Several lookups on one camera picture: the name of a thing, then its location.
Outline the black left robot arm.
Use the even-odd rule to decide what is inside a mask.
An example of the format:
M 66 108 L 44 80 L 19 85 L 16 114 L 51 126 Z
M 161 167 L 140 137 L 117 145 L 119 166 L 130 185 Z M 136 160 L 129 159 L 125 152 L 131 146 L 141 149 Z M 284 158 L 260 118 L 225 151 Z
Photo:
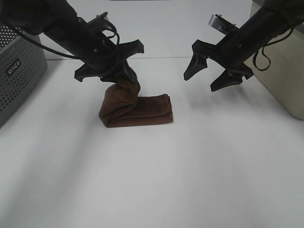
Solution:
M 70 52 L 70 58 L 81 60 L 84 64 L 75 71 L 80 82 L 95 76 L 103 82 L 116 83 L 121 78 L 137 82 L 127 59 L 143 53 L 144 46 L 139 40 L 113 43 L 104 31 L 119 34 L 106 12 L 85 22 L 66 0 L 2 0 L 0 20 L 14 30 L 43 33 Z

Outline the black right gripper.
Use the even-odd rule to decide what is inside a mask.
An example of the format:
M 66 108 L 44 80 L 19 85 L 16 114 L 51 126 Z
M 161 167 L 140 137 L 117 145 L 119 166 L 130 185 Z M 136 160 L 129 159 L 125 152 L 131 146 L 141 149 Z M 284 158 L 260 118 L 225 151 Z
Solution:
M 191 79 L 196 73 L 207 68 L 208 58 L 225 68 L 225 71 L 211 83 L 212 92 L 239 85 L 243 82 L 242 77 L 249 79 L 252 76 L 252 69 L 244 64 L 252 55 L 250 29 L 239 28 L 215 45 L 198 39 L 192 44 L 192 50 L 191 61 L 183 74 L 184 80 Z

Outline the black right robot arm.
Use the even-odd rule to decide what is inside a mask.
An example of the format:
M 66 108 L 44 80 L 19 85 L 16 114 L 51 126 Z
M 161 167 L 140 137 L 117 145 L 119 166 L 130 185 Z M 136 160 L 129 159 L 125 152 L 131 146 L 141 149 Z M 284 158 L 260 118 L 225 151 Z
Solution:
M 209 25 L 225 36 L 215 45 L 201 40 L 192 44 L 193 55 L 183 74 L 184 80 L 207 68 L 207 59 L 210 58 L 225 69 L 210 85 L 213 92 L 239 85 L 243 78 L 249 79 L 254 74 L 245 61 L 257 57 L 260 49 L 272 45 L 273 38 L 285 32 L 291 34 L 303 21 L 302 0 L 265 0 L 262 7 L 239 28 L 214 14 Z

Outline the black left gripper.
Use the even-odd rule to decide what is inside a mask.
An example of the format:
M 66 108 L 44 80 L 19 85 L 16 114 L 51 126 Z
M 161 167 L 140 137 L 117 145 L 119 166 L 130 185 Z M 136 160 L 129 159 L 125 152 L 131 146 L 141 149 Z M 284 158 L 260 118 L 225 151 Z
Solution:
M 136 84 L 137 74 L 129 66 L 127 58 L 144 53 L 140 40 L 120 43 L 116 27 L 108 22 L 110 28 L 91 29 L 100 36 L 99 47 L 94 47 L 89 57 L 82 59 L 84 65 L 75 71 L 75 79 L 82 82 L 87 77 L 99 77 L 102 82 L 118 84 L 121 80 Z

